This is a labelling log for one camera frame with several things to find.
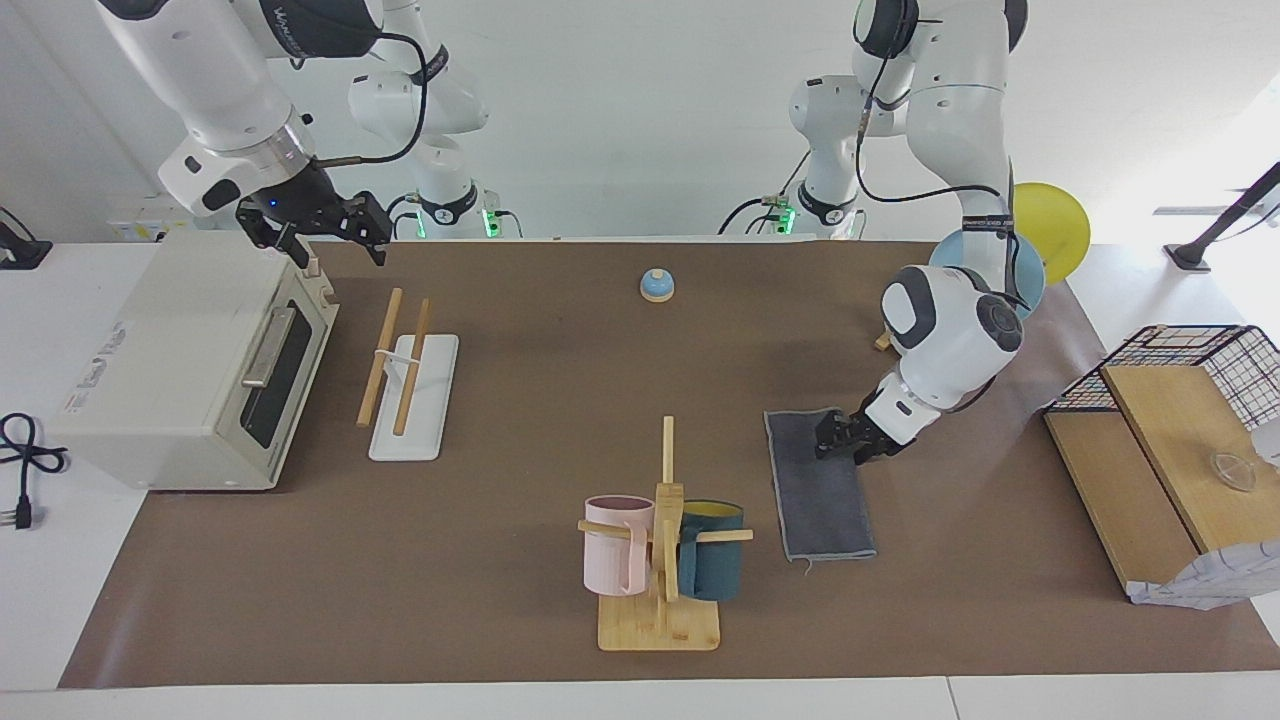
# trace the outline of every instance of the white table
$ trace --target white table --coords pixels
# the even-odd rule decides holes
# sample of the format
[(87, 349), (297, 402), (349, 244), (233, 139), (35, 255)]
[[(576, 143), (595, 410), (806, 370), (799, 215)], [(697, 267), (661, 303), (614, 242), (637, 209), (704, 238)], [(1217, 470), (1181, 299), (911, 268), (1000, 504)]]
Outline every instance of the white table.
[[(669, 240), (669, 238), (645, 238)], [(687, 238), (698, 241), (699, 238)], [(154, 246), (59, 246), (35, 273), (0, 275), (0, 411), (51, 415), (101, 342)], [(1239, 282), (1251, 266), (1184, 275), (1155, 249), (1097, 246), (1070, 283), (1107, 348), (1151, 323), (1236, 323), (1276, 328), (1280, 305)], [(1244, 306), (1244, 315), (1233, 305)], [(47, 516), (35, 532), (0, 530), (0, 688), (46, 691), (0, 696), (0, 717), (506, 717), (612, 719), (700, 707), (714, 716), (993, 720), (1002, 717), (1274, 717), (1280, 673), (1034, 678), (896, 678), (497, 685), (293, 685), (47, 692), (55, 688), (81, 628), (141, 506), (143, 495), (87, 462), (38, 477), (33, 497)], [(17, 497), (17, 469), (0, 469)], [(0, 492), (0, 502), (8, 503)], [(1280, 637), (1280, 596), (1260, 598)]]

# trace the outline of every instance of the pink mug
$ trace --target pink mug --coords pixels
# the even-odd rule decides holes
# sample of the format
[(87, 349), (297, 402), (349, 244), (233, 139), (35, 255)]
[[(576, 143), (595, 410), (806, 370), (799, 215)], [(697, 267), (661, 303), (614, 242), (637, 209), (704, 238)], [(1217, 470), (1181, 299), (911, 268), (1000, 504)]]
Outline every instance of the pink mug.
[(586, 589), (613, 597), (646, 591), (653, 501), (631, 495), (600, 495), (588, 498), (586, 519), (630, 530), (630, 538), (584, 533), (582, 584)]

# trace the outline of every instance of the wire basket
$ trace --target wire basket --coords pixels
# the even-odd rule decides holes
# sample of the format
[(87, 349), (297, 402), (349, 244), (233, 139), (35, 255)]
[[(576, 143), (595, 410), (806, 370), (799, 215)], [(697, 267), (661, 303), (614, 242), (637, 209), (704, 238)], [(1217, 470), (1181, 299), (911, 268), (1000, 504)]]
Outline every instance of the wire basket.
[(1044, 411), (1119, 411), (1102, 379), (1102, 368), (1115, 365), (1199, 365), (1213, 378), (1247, 430), (1280, 418), (1280, 351), (1254, 325), (1142, 328)]

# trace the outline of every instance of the brown table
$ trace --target brown table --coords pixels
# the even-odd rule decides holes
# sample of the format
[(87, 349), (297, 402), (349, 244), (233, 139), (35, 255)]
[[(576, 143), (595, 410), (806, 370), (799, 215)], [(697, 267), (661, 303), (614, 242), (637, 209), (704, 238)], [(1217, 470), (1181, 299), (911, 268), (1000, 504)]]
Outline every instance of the brown table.
[[(63, 687), (1280, 669), (1249, 605), (1129, 605), (1034, 410), (1102, 356), (1065, 286), (982, 402), (864, 468), (879, 556), (782, 555), (762, 411), (855, 405), (915, 243), (404, 245), (319, 252), (343, 310), (279, 488), (151, 495)], [(640, 299), (669, 268), (673, 301)], [(462, 338), (444, 448), (355, 428), (387, 295)], [(403, 319), (408, 332), (411, 319)], [(700, 655), (595, 650), (582, 500), (677, 478), (746, 507), (742, 594)]]

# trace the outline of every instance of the light blue plate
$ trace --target light blue plate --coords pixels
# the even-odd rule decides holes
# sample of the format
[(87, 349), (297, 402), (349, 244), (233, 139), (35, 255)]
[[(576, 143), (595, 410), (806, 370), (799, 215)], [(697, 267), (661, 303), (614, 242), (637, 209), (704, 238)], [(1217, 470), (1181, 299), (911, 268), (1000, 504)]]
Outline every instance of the light blue plate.
[[(960, 265), (964, 256), (963, 237), (964, 233), (961, 231), (945, 237), (933, 249), (929, 264), (938, 266)], [(1021, 236), (1018, 236), (1018, 242), (1021, 245), (1018, 250), (1018, 266), (1014, 268), (1014, 281), (1018, 282), (1018, 292), (1021, 295), (1023, 302), (1034, 310), (1039, 305), (1041, 299), (1044, 297), (1044, 263), (1041, 261), (1039, 252), (1036, 251), (1034, 245)], [(1016, 304), (1014, 305), (1014, 310), (1018, 310), (1018, 316), (1024, 320), (1032, 314), (1032, 310)]]

